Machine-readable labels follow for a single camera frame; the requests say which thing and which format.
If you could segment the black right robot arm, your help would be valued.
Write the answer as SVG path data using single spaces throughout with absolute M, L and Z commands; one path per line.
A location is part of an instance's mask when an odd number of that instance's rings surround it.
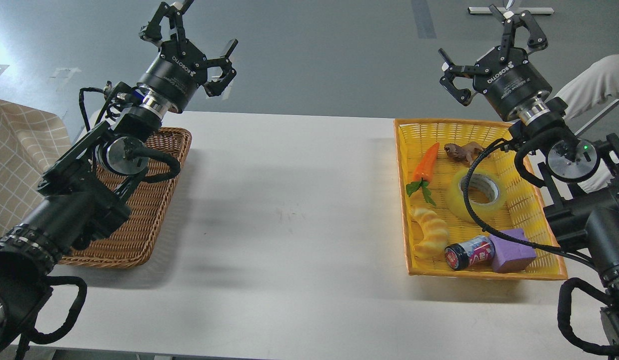
M 485 96 L 501 120 L 511 122 L 511 139 L 488 145 L 461 180 L 463 202 L 472 220 L 492 235 L 509 242 L 514 237 L 495 230 L 479 217 L 468 198 L 474 171 L 495 150 L 515 152 L 520 177 L 547 188 L 552 205 L 543 209 L 557 246 L 527 242 L 595 270 L 603 290 L 580 278 L 566 280 L 559 290 L 557 322 L 563 337 L 582 351 L 619 360 L 619 138 L 589 142 L 564 122 L 567 104 L 550 98 L 552 87 L 528 59 L 547 48 L 548 41 L 529 10 L 502 13 L 488 10 L 503 25 L 500 44 L 474 64 L 455 64 L 440 48 L 445 61 L 440 84 L 462 105 Z M 572 293 L 580 289 L 602 303 L 600 321 L 607 345 L 584 341 L 572 328 Z

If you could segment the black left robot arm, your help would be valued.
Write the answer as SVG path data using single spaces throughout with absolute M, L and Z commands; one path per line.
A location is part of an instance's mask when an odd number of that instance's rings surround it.
M 87 297 L 78 276 L 51 276 L 63 256 L 106 239 L 131 216 L 129 198 L 141 183 L 166 182 L 180 163 L 149 148 L 147 140 L 167 112 L 181 114 L 199 88 L 220 96 L 236 77 L 230 55 L 209 58 L 186 37 L 190 0 L 161 2 L 139 37 L 157 55 L 135 86 L 108 84 L 93 127 L 42 174 L 43 201 L 0 237 L 0 353 L 19 340 L 17 360 L 29 344 L 51 344 L 69 333 Z

